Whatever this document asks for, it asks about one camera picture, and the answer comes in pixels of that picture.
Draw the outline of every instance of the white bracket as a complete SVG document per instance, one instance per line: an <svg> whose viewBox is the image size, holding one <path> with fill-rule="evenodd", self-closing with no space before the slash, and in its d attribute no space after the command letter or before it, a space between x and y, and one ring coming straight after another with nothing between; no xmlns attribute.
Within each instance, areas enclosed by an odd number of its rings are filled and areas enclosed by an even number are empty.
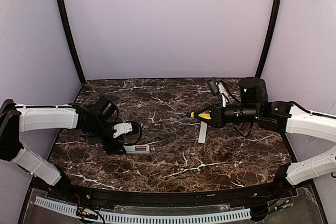
<svg viewBox="0 0 336 224"><path fill-rule="evenodd" d="M127 134L133 130L131 123L118 123L113 126L113 129L115 130L115 133L113 134L114 138L117 138L122 134Z"/></svg>

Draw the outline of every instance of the yellow handle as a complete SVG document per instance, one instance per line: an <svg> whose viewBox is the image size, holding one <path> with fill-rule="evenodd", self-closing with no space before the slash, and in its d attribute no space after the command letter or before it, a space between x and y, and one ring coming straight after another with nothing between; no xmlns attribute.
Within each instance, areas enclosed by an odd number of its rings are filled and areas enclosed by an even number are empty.
<svg viewBox="0 0 336 224"><path fill-rule="evenodd" d="M207 120L211 120L211 116L209 113L201 113L198 116ZM191 112L191 118L194 118L194 112Z"/></svg>

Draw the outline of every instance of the black cable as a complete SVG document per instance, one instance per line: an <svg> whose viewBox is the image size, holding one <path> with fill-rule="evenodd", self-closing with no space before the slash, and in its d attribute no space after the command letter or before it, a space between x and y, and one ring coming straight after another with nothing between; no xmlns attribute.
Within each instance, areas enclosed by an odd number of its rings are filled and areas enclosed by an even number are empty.
<svg viewBox="0 0 336 224"><path fill-rule="evenodd" d="M311 114L311 111L310 111L310 110L305 109L304 107L302 107L299 103L297 103L297 102L295 102L295 101L289 101L289 102L286 102L286 103L292 103L292 104L294 104L296 107L298 107L299 109L305 111L305 112L308 113L308 114Z"/></svg>
<svg viewBox="0 0 336 224"><path fill-rule="evenodd" d="M265 213L263 215L253 215L252 217L266 217L266 216L270 215L271 213L273 213L275 211L276 211L276 209L273 209L272 211L267 212L267 213Z"/></svg>
<svg viewBox="0 0 336 224"><path fill-rule="evenodd" d="M299 103L297 103L297 102L295 102L295 101L290 101L290 102L287 102L287 103L292 103L292 104L294 104L295 106L297 106L299 109L301 109L301 110L303 110L303 111L305 111L306 113L311 114L311 115L321 116L321 117L323 117L323 118L336 119L336 116L325 115L325 114L322 114L322 113L319 113L319 112L311 112L310 110L305 109L304 107L302 107Z"/></svg>
<svg viewBox="0 0 336 224"><path fill-rule="evenodd" d="M132 124L135 124L136 126L138 126L138 128L139 128L139 136L138 136L138 139L137 139L135 142L133 142L133 143L122 143L122 142L121 142L121 144L122 144L122 145L125 145L125 146L130 146L130 145L135 145L135 144L137 144L137 143L139 142L139 140L141 139L141 136L142 136L142 128L141 128L140 123L135 122L135 121L127 121L127 122L125 122L125 123L132 123Z"/></svg>
<svg viewBox="0 0 336 224"><path fill-rule="evenodd" d="M62 200L66 201L66 202L69 202L69 203L73 203L72 201L70 201L70 200L65 199L64 197L62 197L58 192L56 192L56 190L52 190L52 191L53 191L58 197L60 197ZM77 203L77 206L83 207L84 209L87 208L87 209L89 209L89 210L95 212L95 213L100 217L100 219L103 221L103 224L106 224L104 217L103 217L98 211L96 211L96 210L94 210L94 209L92 209L92 208L90 208L90 207L84 206L84 205L82 205L82 204L80 204L80 203Z"/></svg>
<svg viewBox="0 0 336 224"><path fill-rule="evenodd" d="M252 132L252 128L253 128L253 124L254 122L251 122L250 126L249 126L249 131L247 132L246 135L244 135L240 129L237 128L236 124L233 124L233 128L242 136L242 137L248 137L251 135L251 132Z"/></svg>
<svg viewBox="0 0 336 224"><path fill-rule="evenodd" d="M234 95L231 93L230 89L226 85L226 83L223 80L219 81L221 84L223 84L224 88L226 89L227 93L229 94L230 97L232 97L233 100L235 100L237 103L240 103L240 101L234 97Z"/></svg>
<svg viewBox="0 0 336 224"><path fill-rule="evenodd" d="M274 206L279 200L281 200L284 196L285 196L286 193L284 193L282 196L280 196L278 199L276 199L272 204L270 204L269 206L265 207L263 210L255 213L252 215L252 217L258 217L257 215L262 213L263 211L267 210L268 208Z"/></svg>

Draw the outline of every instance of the white arm segment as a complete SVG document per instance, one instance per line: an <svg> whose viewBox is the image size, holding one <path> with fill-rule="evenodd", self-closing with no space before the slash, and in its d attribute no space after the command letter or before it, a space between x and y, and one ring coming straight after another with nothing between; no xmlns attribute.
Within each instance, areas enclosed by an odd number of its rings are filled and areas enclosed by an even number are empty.
<svg viewBox="0 0 336 224"><path fill-rule="evenodd" d="M77 126L78 114L73 108L17 108L20 115L20 133L43 129L74 129Z"/></svg>
<svg viewBox="0 0 336 224"><path fill-rule="evenodd" d="M296 106L293 106L289 113L292 117L287 121L286 133L314 136L336 143L336 119L311 115Z"/></svg>
<svg viewBox="0 0 336 224"><path fill-rule="evenodd" d="M297 106L291 108L290 114L292 117L287 121L286 133L298 133L336 142L336 119L312 115ZM318 156L291 164L287 169L286 179L291 185L297 185L307 179L333 172L336 172L336 146Z"/></svg>
<svg viewBox="0 0 336 224"><path fill-rule="evenodd" d="M31 175L41 178L47 184L56 185L61 179L59 170L53 164L41 158L40 155L30 150L25 144L23 146L24 148L12 159L12 162L29 171Z"/></svg>

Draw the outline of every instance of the curved black edge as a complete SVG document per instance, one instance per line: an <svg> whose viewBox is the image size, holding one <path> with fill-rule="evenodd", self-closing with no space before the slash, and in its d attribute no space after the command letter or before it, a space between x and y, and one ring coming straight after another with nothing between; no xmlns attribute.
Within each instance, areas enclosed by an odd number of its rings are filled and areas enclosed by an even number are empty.
<svg viewBox="0 0 336 224"><path fill-rule="evenodd" d="M62 20L62 24L63 24L65 37L67 38L67 42L68 42L69 50L70 50L70 53L71 53L71 57L72 57L72 60L74 62L73 64L75 65L78 78L79 78L81 84L83 85L86 82L86 79L85 79L85 76L84 76L82 66L80 65L80 61L79 61L79 57L78 57L78 54L77 54L77 51L76 51L74 39L72 37L70 24L69 24L69 19L68 19L67 11L66 11L66 8L65 8L64 0L57 0L57 4L58 4L58 9L59 9L59 14L60 14L60 17L61 17L61 20Z"/></svg>
<svg viewBox="0 0 336 224"><path fill-rule="evenodd" d="M327 218L312 179L300 183L294 187L293 194L298 195L296 188L309 187L313 191L319 210L321 213L323 224L328 224ZM261 195L268 193L272 187L272 183L250 186L245 188L235 188L219 191L204 191L199 193L135 193L129 191L103 190L94 189L82 186L72 186L72 189L80 196L81 203L92 209L100 210L114 209L115 206L140 206L140 207L196 207L196 206L211 206L230 204L231 208L244 206L250 208L252 211L267 207L267 202L278 199L277 197L270 198L253 198L257 193ZM25 201L19 216L19 224L23 223L25 211L29 202L31 190L33 188L47 192L47 196L51 198L59 198L53 191L49 191L49 187L39 178L33 178L29 189L27 191ZM77 203L77 198L72 200L74 204Z"/></svg>
<svg viewBox="0 0 336 224"><path fill-rule="evenodd" d="M275 24L276 24L277 17L278 17L279 6L280 6L280 0L273 0L272 12L271 12L271 17L269 19L264 47L263 47L263 51L261 52L258 68L257 68L256 75L255 75L258 78L260 78L261 74L263 73L269 47L271 45L271 41L273 37Z"/></svg>

